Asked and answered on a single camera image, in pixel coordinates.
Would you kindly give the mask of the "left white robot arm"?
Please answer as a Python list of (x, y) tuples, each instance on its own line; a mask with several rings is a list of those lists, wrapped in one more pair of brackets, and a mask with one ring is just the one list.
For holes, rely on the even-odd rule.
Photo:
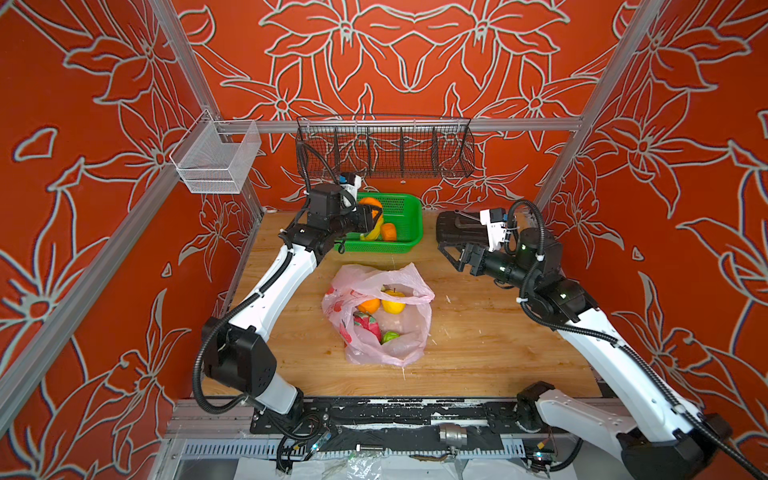
[(291, 425), (299, 423), (303, 394), (277, 372), (268, 346), (272, 330), (324, 257), (342, 247), (349, 234), (372, 232), (383, 217), (382, 208), (358, 202), (359, 176), (342, 172), (330, 178), (305, 185), (302, 208), (279, 233), (276, 259), (248, 296), (204, 325), (192, 374), (193, 398), (204, 412), (222, 415), (247, 403)]

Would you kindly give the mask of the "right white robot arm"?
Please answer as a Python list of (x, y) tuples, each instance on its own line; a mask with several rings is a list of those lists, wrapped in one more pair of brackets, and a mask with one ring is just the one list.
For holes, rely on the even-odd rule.
[(618, 459), (634, 479), (693, 479), (722, 452), (753, 478), (765, 473), (727, 440), (717, 414), (703, 414), (675, 391), (618, 333), (598, 302), (561, 269), (563, 246), (526, 199), (509, 208), (438, 215), (439, 251), (456, 271), (515, 289), (523, 313), (570, 343), (621, 400), (616, 416), (539, 381), (518, 393), (520, 429), (565, 430)]

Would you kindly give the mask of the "pink plastic bag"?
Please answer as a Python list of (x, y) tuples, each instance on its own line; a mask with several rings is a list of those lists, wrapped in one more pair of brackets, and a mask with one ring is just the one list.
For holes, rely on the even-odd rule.
[[(403, 292), (406, 304), (400, 315), (390, 315), (380, 306), (372, 315), (382, 334), (396, 331), (400, 337), (379, 344), (373, 334), (354, 325), (353, 314), (366, 300), (387, 299), (386, 289)], [(345, 343), (349, 362), (381, 364), (404, 368), (423, 357), (432, 325), (431, 302), (435, 294), (413, 263), (396, 270), (379, 270), (370, 266), (347, 264), (332, 279), (322, 300), (327, 320)]]

